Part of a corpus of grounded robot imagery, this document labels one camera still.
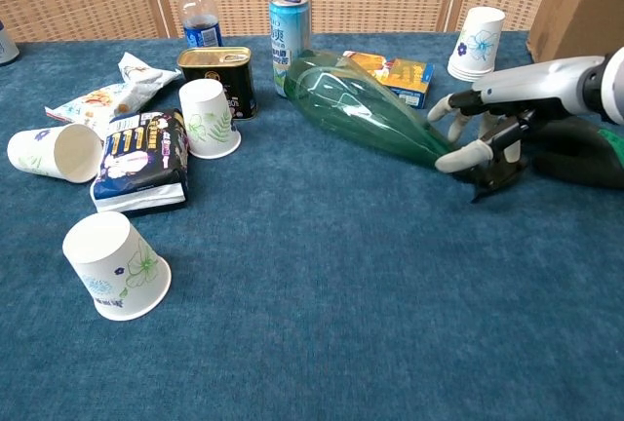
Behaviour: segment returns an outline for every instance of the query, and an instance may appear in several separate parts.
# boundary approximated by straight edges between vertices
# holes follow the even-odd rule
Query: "paper cup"
[[[169,264],[117,211],[95,213],[66,234],[62,252],[111,321],[136,319],[158,305],[172,281]]]
[[[217,80],[192,80],[179,89],[189,151],[204,159],[229,155],[241,144],[223,85]]]
[[[9,140],[7,155],[20,171],[69,182],[87,182],[98,172],[101,141],[82,124],[18,132]]]
[[[492,72],[504,20],[504,12],[493,7],[470,9],[448,59],[448,73],[475,81]]]

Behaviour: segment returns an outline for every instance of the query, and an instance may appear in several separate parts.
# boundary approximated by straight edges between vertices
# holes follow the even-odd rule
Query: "blue and white can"
[[[0,21],[0,65],[13,61],[20,54],[20,50],[13,42],[4,24]]]
[[[270,0],[275,90],[285,96],[284,80],[293,60],[310,47],[310,0]]]

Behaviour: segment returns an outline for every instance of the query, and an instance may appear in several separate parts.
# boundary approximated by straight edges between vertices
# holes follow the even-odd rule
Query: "white paper cup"
[[[101,152],[98,134],[82,124],[18,132],[7,146],[9,161],[18,170],[69,182],[93,179]]]
[[[210,78],[192,80],[179,89],[179,102],[193,156],[221,158],[241,144],[220,82]]]
[[[475,7],[466,20],[448,59],[448,73],[475,81],[494,70],[505,14],[493,7]]]
[[[65,235],[62,252],[111,321],[136,319],[158,305],[172,281],[169,264],[117,211],[95,213]]]

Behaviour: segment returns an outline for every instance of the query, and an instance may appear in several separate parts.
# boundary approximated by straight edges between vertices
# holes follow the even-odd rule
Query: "green plastic bottle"
[[[289,68],[286,96],[324,129],[427,168],[456,149],[414,109],[349,57],[305,51]]]

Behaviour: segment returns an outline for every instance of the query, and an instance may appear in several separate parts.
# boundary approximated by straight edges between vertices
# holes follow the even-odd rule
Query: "table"
[[[313,47],[431,61],[456,34],[318,35]],[[497,68],[530,62],[504,33]],[[624,412],[624,197],[529,171],[470,186],[311,125],[253,51],[241,147],[190,158],[183,208],[134,215],[171,264],[163,302],[103,319],[65,260],[89,184],[19,172],[6,145],[121,81],[125,51],[175,68],[181,40],[22,44],[0,67],[0,419],[616,419]],[[147,106],[178,105],[181,79]],[[472,123],[464,142],[475,136]]]

